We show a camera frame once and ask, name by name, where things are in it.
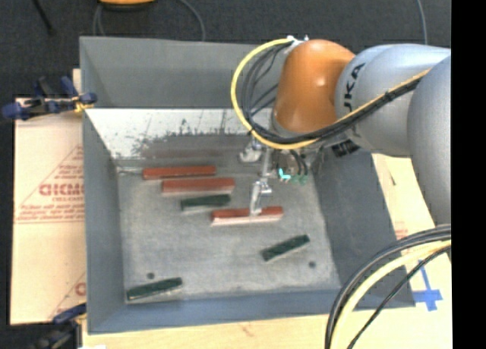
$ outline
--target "green block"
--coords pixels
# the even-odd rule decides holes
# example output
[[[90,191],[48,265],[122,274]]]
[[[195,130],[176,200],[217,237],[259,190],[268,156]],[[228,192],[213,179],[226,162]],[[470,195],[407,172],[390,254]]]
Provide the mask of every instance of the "green block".
[[[302,236],[290,238],[282,243],[274,245],[273,247],[264,249],[260,252],[260,254],[265,261],[270,261],[277,257],[281,257],[290,251],[300,249],[310,242],[311,239],[309,236],[303,234]]]
[[[181,210],[183,212],[213,209],[215,207],[221,207],[227,205],[231,200],[230,195],[209,195],[207,197],[187,198],[181,201]]]
[[[182,287],[181,278],[170,278],[155,283],[149,283],[148,285],[130,288],[130,290],[127,291],[127,298],[128,300],[135,300],[142,297],[152,297],[153,295],[163,294],[180,287]]]

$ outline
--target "yellow cable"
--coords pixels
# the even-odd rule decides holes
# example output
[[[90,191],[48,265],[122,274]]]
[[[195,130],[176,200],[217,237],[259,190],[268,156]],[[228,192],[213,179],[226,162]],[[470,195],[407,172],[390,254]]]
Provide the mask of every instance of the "yellow cable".
[[[269,146],[270,148],[274,148],[274,149],[298,149],[298,148],[302,148],[303,146],[308,146],[312,143],[315,143],[318,139],[305,140],[305,141],[301,141],[299,143],[292,143],[292,144],[275,143],[271,140],[265,139],[264,137],[262,137],[260,134],[258,134],[257,132],[255,132],[253,130],[253,127],[250,125],[250,123],[246,120],[245,116],[243,115],[243,112],[241,111],[239,104],[238,104],[238,99],[236,97],[236,87],[237,87],[237,83],[238,83],[238,77],[240,76],[241,72],[243,71],[243,68],[248,64],[248,62],[254,56],[258,55],[259,53],[261,53],[262,51],[264,51],[264,50],[266,50],[270,47],[274,47],[274,46],[277,46],[279,44],[285,44],[285,43],[288,43],[289,41],[292,41],[292,40],[291,39],[273,40],[271,42],[267,42],[265,44],[262,44],[261,46],[258,46],[256,49],[253,49],[252,51],[250,51],[243,58],[243,60],[240,62],[240,64],[236,68],[236,71],[233,74],[233,78],[232,78],[232,82],[231,82],[231,102],[232,102],[233,108],[235,110],[235,113],[236,113],[238,119],[250,131],[250,133],[253,135],[253,137],[255,137],[262,144],[265,144],[266,146]],[[387,92],[388,93],[394,93],[395,91],[397,91],[401,87],[411,83],[413,80],[417,80],[418,78],[423,77],[429,71],[430,71],[430,69],[424,70],[421,73],[414,75],[413,77],[409,78],[408,80],[404,80],[403,82],[401,82],[401,84],[393,87],[392,89],[389,89]],[[335,121],[334,124],[337,124],[340,121],[342,121],[346,118],[349,118],[350,116],[360,112],[363,108],[365,108],[366,106],[368,106],[372,102],[375,102],[377,99],[379,99],[382,96],[383,95],[381,94],[381,95],[377,96],[376,98],[372,99],[371,101],[365,103],[364,105],[361,105],[359,108],[354,110],[352,113],[348,113],[347,115],[341,117],[339,120]]]
[[[383,277],[388,275],[393,270],[399,268],[400,266],[403,266],[404,264],[410,263],[412,261],[416,261],[417,259],[424,259],[432,253],[444,247],[448,247],[449,245],[451,245],[451,241],[438,241],[421,247],[419,250],[416,250],[417,248],[415,248],[415,250],[413,250],[412,252],[407,253],[406,255],[401,256],[395,260],[392,260],[385,266],[379,268],[373,275],[363,281],[363,283],[356,289],[352,296],[349,297],[346,305],[342,308],[342,312],[339,314],[339,319],[333,333],[333,340],[331,341],[331,349],[339,348],[339,334],[342,331],[342,327],[346,323],[346,319],[348,318],[349,314],[351,314],[351,312],[354,310],[360,299],[368,292],[368,290],[373,285],[375,285],[379,280],[381,280]]]
[[[257,54],[260,52],[270,48],[277,46],[279,44],[285,44],[290,42],[290,39],[277,39],[273,40],[271,42],[267,42],[265,44],[262,44],[261,46],[258,46],[256,49],[250,51],[248,55],[246,55],[243,60],[240,62],[238,67],[236,68],[235,73],[233,74],[232,82],[231,82],[231,102],[233,105],[233,108],[235,110],[235,113],[238,117],[238,119],[241,121],[241,123],[251,132],[251,134],[262,144],[265,144],[266,146],[269,146],[274,149],[297,149],[297,148],[302,148],[303,146],[307,146],[309,144],[315,143],[317,139],[314,140],[306,140],[302,141],[300,143],[295,143],[295,144],[279,144],[279,143],[274,143],[273,141],[267,140],[264,137],[262,137],[260,134],[255,132],[253,130],[253,127],[250,125],[248,121],[246,121],[245,116],[243,115],[243,112],[241,111],[238,100],[236,98],[236,85],[238,82],[238,77],[240,76],[241,72],[243,71],[243,68],[247,65],[247,63]]]

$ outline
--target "gray surface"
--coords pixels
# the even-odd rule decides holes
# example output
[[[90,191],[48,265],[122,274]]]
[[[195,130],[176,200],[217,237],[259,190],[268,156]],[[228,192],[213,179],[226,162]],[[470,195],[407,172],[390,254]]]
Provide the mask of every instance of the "gray surface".
[[[194,146],[193,154],[199,158],[201,149],[213,147],[211,141],[207,138],[206,145]],[[240,148],[247,141],[241,137]],[[237,155],[226,150],[224,158],[208,156],[201,163],[217,163],[219,176],[235,179],[230,208],[248,207],[251,184],[259,171],[256,165],[239,163]],[[166,162],[162,159],[158,165]],[[339,287],[324,217],[316,210],[312,178],[305,186],[270,181],[274,191],[266,204],[284,209],[278,222],[220,227],[210,226],[210,211],[182,213],[181,197],[161,197],[160,184],[144,181],[139,174],[122,173],[118,178],[127,289],[179,276],[184,287],[174,297],[184,299]],[[309,235],[308,247],[279,261],[263,261],[262,249],[300,234]],[[309,262],[316,267],[309,267]],[[148,272],[155,274],[153,280],[147,278]],[[158,299],[172,299],[172,295],[140,301]]]
[[[314,162],[313,169],[334,263],[344,283],[359,266],[395,240],[395,232],[368,151],[360,149],[337,158],[332,150],[326,149]],[[382,278],[370,294],[378,297],[388,294],[405,273],[404,269],[398,269]],[[407,288],[395,296],[395,300],[407,299]],[[370,298],[360,303],[373,304]]]
[[[98,95],[96,107],[230,108],[233,72],[254,48],[84,36],[80,38],[83,90]],[[282,66],[280,59],[276,68]],[[270,87],[278,76],[278,70],[271,71],[261,87]]]
[[[122,237],[115,165],[89,119],[84,119],[87,292],[90,329],[115,313],[124,297]]]

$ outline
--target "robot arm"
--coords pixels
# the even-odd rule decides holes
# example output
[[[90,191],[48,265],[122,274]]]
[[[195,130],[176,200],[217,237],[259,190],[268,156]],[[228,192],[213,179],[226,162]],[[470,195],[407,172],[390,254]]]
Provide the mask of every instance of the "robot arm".
[[[402,44],[354,55],[326,40],[290,48],[270,128],[252,124],[240,109],[267,152],[309,153],[351,141],[372,152],[410,157],[436,224],[450,223],[450,50]],[[233,105],[238,112],[238,102]],[[267,168],[262,169],[265,183]],[[251,194],[252,213],[260,202],[258,186]]]

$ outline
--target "cardboard sheet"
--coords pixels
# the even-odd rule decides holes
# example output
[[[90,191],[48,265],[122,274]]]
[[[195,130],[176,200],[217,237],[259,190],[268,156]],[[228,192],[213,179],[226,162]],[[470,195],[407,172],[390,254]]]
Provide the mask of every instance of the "cardboard sheet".
[[[81,116],[15,125],[10,322],[48,322],[86,299]]]

